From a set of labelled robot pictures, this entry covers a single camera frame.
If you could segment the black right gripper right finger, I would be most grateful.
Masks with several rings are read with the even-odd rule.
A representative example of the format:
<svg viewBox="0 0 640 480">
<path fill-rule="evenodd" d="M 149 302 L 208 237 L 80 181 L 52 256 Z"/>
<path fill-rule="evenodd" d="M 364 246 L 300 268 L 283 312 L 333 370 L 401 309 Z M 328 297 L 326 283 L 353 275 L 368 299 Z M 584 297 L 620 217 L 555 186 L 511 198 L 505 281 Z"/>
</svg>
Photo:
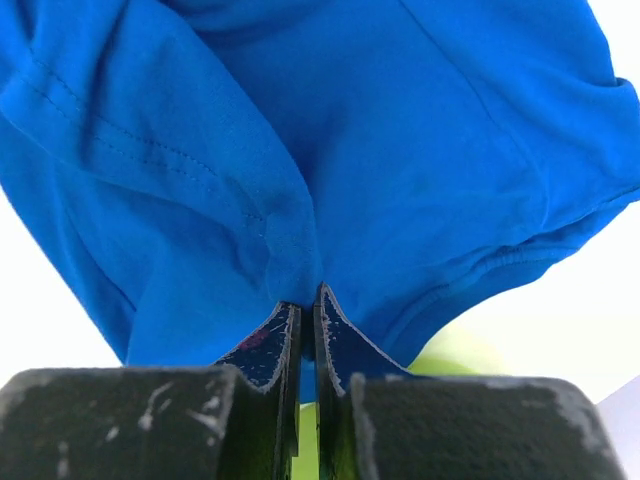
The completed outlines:
<svg viewBox="0 0 640 480">
<path fill-rule="evenodd" d="M 624 477 L 595 406 L 569 382 L 413 374 L 348 320 L 327 285 L 313 322 L 323 479 Z"/>
</svg>

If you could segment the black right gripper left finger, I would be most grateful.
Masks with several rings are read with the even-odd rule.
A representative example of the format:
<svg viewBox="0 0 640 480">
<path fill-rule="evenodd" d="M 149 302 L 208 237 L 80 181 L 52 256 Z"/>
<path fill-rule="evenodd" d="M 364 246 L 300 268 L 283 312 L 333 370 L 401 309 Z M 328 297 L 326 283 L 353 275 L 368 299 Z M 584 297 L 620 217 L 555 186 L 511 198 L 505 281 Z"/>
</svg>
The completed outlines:
<svg viewBox="0 0 640 480">
<path fill-rule="evenodd" d="M 5 479 L 287 479 L 301 311 L 207 367 L 32 369 L 1 390 Z"/>
</svg>

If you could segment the blue t shirt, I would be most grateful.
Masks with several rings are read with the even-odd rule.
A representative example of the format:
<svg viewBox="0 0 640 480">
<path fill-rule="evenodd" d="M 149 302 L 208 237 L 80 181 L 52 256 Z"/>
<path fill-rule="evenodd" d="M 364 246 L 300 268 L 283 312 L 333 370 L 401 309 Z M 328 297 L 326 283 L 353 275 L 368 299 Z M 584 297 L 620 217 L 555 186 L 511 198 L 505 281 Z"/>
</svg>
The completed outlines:
<svg viewBox="0 0 640 480">
<path fill-rule="evenodd" d="M 5 1 L 1 184 L 118 358 L 328 283 L 401 364 L 639 197 L 584 1 Z"/>
</svg>

